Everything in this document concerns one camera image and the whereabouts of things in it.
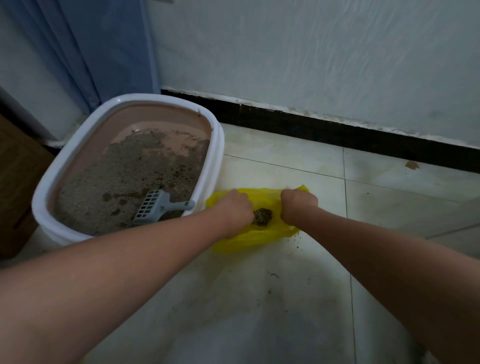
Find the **litter scoop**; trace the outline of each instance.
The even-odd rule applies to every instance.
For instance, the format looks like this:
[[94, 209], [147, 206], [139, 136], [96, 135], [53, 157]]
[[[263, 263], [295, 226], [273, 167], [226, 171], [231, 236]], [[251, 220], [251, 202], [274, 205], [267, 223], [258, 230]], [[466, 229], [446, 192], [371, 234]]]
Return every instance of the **litter scoop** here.
[[151, 190], [140, 205], [133, 223], [146, 225], [157, 222], [163, 214], [169, 211], [191, 210], [195, 201], [170, 202], [170, 194], [164, 190]]

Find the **litter box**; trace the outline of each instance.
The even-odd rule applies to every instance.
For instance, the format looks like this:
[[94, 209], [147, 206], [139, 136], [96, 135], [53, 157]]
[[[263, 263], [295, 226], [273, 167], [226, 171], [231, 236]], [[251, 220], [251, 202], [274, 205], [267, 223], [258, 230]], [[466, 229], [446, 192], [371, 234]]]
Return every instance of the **litter box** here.
[[190, 198], [195, 202], [195, 208], [184, 211], [182, 216], [204, 208], [205, 201], [214, 191], [225, 146], [223, 130], [215, 116], [206, 108], [177, 97], [153, 94], [118, 96], [105, 102], [85, 120], [35, 190], [32, 212], [41, 229], [57, 244], [52, 248], [92, 237], [54, 218], [54, 202], [62, 183], [95, 163], [111, 143], [130, 133], [158, 129], [160, 124], [166, 123], [183, 131], [193, 128], [210, 139], [204, 165]]

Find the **tile floor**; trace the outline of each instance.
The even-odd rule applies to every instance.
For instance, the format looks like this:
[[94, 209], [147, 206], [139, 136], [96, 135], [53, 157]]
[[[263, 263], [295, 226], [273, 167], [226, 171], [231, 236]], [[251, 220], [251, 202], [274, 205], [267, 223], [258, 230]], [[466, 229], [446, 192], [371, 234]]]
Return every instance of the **tile floor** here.
[[[480, 175], [223, 125], [217, 189], [298, 187], [335, 214], [388, 228], [480, 196]], [[25, 248], [38, 254], [37, 232]], [[86, 363], [412, 363], [415, 341], [304, 233], [205, 252]]]

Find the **clumped litter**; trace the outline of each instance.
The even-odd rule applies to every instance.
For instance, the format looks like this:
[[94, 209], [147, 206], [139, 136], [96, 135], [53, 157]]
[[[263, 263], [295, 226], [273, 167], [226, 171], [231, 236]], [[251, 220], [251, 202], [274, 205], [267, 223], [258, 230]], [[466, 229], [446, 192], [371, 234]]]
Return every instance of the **clumped litter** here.
[[259, 208], [258, 210], [255, 210], [253, 214], [253, 225], [267, 226], [272, 219], [272, 210], [269, 210], [268, 208]]
[[[96, 163], [59, 189], [55, 218], [71, 229], [98, 236], [133, 227], [133, 216], [150, 190], [169, 192], [171, 202], [189, 200], [210, 141], [172, 133], [182, 140], [180, 149], [165, 143], [171, 135], [154, 130], [135, 132], [110, 144]], [[160, 220], [182, 213], [168, 212]]]

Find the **hand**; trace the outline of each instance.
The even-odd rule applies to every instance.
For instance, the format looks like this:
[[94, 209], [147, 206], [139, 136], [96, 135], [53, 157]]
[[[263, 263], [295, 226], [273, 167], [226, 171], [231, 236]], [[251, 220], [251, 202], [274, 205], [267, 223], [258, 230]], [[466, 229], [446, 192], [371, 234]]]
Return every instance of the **hand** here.
[[212, 207], [212, 212], [222, 224], [223, 239], [233, 238], [253, 222], [253, 203], [247, 194], [239, 194], [237, 190], [231, 190], [220, 199]]
[[296, 226], [296, 219], [308, 207], [318, 207], [318, 198], [307, 191], [283, 190], [281, 218], [286, 224]]

